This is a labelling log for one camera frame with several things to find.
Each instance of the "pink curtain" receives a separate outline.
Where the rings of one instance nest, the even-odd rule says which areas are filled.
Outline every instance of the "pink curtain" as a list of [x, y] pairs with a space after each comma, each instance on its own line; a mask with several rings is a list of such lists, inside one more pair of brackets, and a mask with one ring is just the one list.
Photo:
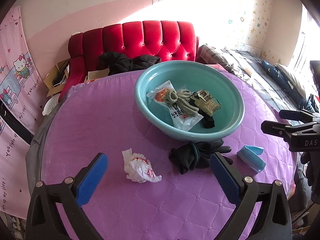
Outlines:
[[20, 6], [11, 8], [0, 24], [0, 99], [35, 134], [43, 122], [46, 92], [28, 51]]
[[29, 145], [0, 117], [0, 211], [27, 218], [30, 193], [26, 154]]

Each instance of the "hello kitty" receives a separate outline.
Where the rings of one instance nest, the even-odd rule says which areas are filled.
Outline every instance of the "hello kitty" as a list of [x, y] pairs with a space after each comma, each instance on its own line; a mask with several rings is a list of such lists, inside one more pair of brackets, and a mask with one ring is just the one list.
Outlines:
[[27, 79], [30, 76], [30, 70], [27, 68], [26, 58], [23, 54], [13, 63], [16, 69], [16, 76]]
[[3, 90], [3, 93], [0, 94], [0, 98], [3, 100], [4, 103], [6, 103], [8, 106], [11, 104], [12, 102], [12, 99], [11, 97], [9, 96], [7, 90]]

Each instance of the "white snack wrapper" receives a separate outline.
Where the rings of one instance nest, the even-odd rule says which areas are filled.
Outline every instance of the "white snack wrapper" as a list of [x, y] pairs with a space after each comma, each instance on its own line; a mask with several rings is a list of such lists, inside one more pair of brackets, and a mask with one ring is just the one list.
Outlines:
[[147, 93], [147, 97], [153, 99], [156, 103], [169, 109], [175, 128], [183, 131], [189, 131], [192, 127], [194, 127], [198, 122], [201, 121], [203, 116], [200, 114], [197, 114], [196, 116], [189, 116], [183, 113], [176, 103], [174, 103], [172, 106], [168, 106], [164, 102], [164, 95], [169, 89], [174, 89], [170, 80], [164, 82], [154, 90]]
[[124, 171], [127, 179], [133, 182], [143, 183], [146, 181], [159, 182], [162, 177], [156, 176], [151, 163], [143, 154], [132, 153], [132, 149], [123, 151]]

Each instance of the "food packet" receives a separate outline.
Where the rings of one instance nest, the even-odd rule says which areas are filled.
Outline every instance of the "food packet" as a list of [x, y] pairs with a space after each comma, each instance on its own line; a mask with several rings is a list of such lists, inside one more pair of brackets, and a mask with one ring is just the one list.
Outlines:
[[212, 116], [221, 108], [221, 104], [218, 100], [205, 89], [193, 92], [190, 98], [194, 100], [197, 107], [209, 116]]
[[123, 151], [124, 171], [127, 173], [127, 179], [133, 182], [143, 183], [146, 181], [159, 182], [161, 175], [156, 176], [151, 167], [151, 163], [140, 153], [132, 153], [132, 149]]
[[164, 102], [164, 97], [169, 89], [174, 89], [170, 80], [164, 82], [162, 85], [158, 86], [151, 92], [147, 93], [147, 97], [153, 99], [156, 103], [169, 109], [171, 119], [173, 121], [173, 126], [183, 131], [189, 131], [203, 118], [202, 115], [197, 114], [196, 116], [189, 116], [183, 113], [180, 108], [174, 103], [172, 106], [168, 106]]

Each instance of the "metal bolt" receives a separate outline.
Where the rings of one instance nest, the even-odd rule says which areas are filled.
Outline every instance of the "metal bolt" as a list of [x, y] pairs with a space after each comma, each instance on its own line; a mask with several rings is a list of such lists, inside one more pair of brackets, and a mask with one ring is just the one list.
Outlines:
[[38, 182], [36, 183], [36, 187], [42, 187], [42, 185], [43, 185], [43, 182], [42, 182], [42, 181], [38, 181]]
[[73, 182], [73, 178], [72, 177], [68, 177], [64, 180], [65, 184], [71, 184]]
[[244, 181], [247, 182], [247, 183], [252, 183], [253, 182], [253, 178], [247, 176], [244, 178]]
[[281, 182], [280, 180], [276, 179], [276, 180], [275, 180], [275, 184], [276, 184], [277, 186], [281, 186], [281, 185], [282, 185], [282, 182]]

